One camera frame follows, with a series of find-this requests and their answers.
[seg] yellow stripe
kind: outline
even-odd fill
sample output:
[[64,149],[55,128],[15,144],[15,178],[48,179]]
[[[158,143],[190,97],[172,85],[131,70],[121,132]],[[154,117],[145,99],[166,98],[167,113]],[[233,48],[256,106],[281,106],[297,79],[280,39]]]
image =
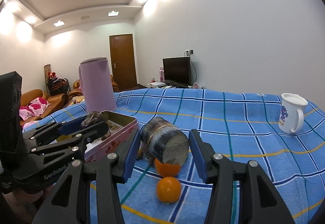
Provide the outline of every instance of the yellow stripe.
[[[93,189],[96,190],[96,186],[94,184],[90,184],[90,187],[92,187]],[[126,205],[122,205],[121,208],[124,208],[125,210],[127,210],[127,211],[129,211],[129,212],[131,212],[131,213],[133,213],[133,214],[135,214],[137,216],[140,216],[140,217],[142,217],[142,218],[144,218],[146,220],[152,221],[154,223],[159,223],[159,224],[170,224],[171,223],[169,221],[159,220],[159,219],[153,218],[153,217],[148,216],[146,214],[143,214],[142,212],[139,212],[139,211],[137,211],[137,210],[135,210],[133,208],[130,208],[130,207],[126,206]]]
[[319,108],[313,109],[312,111],[308,112],[307,114],[305,114],[304,116],[306,117],[307,115],[313,113],[314,111],[318,110]]
[[[294,154],[309,154],[309,153],[312,153],[316,150],[318,150],[320,147],[322,147],[323,145],[325,144],[325,142],[322,142],[320,145],[318,145],[316,148],[312,149],[312,150],[307,150],[307,151],[294,151],[292,150],[292,152]],[[277,151],[275,153],[269,153],[269,154],[234,154],[233,156],[234,157],[266,157],[266,156],[275,156],[275,155],[278,155],[278,154],[281,154],[283,152],[290,152],[290,150],[288,149],[282,149],[280,151]],[[223,154],[225,157],[230,157],[229,154]]]
[[306,213],[308,210],[312,210],[313,208],[317,207],[318,205],[320,205],[323,202],[324,199],[322,199],[321,201],[317,202],[315,205],[310,206],[309,208],[305,208],[302,211],[300,211],[299,213],[293,215],[292,217],[295,219],[299,216],[301,216],[303,213]]
[[75,119],[75,117],[74,116],[72,116],[71,114],[70,114],[70,112],[69,111],[67,111],[67,110],[65,110],[65,109],[62,109],[64,112],[67,112],[68,114],[69,114],[69,116],[70,117],[72,117],[73,119]]
[[[130,109],[123,109],[126,111],[130,112],[136,112],[135,110],[130,110]],[[138,111],[138,113],[144,113],[144,114],[158,114],[158,115],[176,115],[176,113],[169,113],[169,112],[147,112],[147,111]],[[202,119],[207,119],[207,120],[218,120],[218,121],[225,121],[224,119],[215,119],[215,118],[207,118],[207,117],[201,117],[201,116],[194,116],[192,114],[182,114],[179,113],[178,115],[181,116],[188,116],[188,117],[193,117],[193,118],[202,118]],[[246,121],[246,120],[227,120],[227,122],[250,122],[250,123],[267,123],[266,121]]]

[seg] orange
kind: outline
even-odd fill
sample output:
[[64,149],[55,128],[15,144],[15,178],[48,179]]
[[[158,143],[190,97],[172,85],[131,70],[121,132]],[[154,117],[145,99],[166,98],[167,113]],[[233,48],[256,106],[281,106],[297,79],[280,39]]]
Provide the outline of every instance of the orange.
[[157,173],[160,174],[162,177],[175,177],[176,175],[178,175],[179,171],[182,168],[179,164],[171,165],[169,163],[161,163],[157,159],[155,159],[155,167]]
[[161,202],[176,202],[182,191],[181,183],[174,177],[165,177],[161,179],[156,188],[157,197]]

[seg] pink pillow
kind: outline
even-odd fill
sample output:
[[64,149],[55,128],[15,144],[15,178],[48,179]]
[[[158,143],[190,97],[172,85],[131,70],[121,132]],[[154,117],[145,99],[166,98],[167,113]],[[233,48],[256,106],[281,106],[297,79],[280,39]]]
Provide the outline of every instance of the pink pillow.
[[31,104],[40,104],[40,105],[46,105],[46,107],[50,104],[47,100],[42,98],[41,96],[35,98],[30,102]]
[[28,119],[30,117],[34,117],[35,114],[28,107],[20,107],[19,108],[19,116],[23,119],[23,121],[25,121],[26,119]]
[[28,107],[30,108],[31,111],[34,112],[35,116],[42,115],[45,111],[45,109],[50,105],[50,103],[45,100],[42,97],[38,97],[31,101],[30,105]]

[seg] kettle handle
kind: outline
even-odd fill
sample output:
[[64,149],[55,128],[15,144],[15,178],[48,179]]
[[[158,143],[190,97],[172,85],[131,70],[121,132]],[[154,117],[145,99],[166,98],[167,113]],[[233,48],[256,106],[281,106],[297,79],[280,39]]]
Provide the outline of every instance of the kettle handle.
[[80,71],[81,65],[79,65],[79,82],[80,82],[80,89],[82,91],[82,78],[81,78],[81,71]]

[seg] kettle lid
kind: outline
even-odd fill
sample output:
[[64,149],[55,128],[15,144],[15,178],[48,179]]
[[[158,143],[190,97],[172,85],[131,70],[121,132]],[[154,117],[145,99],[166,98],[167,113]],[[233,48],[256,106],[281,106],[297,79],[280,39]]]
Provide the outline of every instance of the kettle lid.
[[90,59],[82,61],[80,64],[85,64],[85,63],[94,62],[94,61],[102,61],[102,60],[107,60],[107,57],[90,58]]

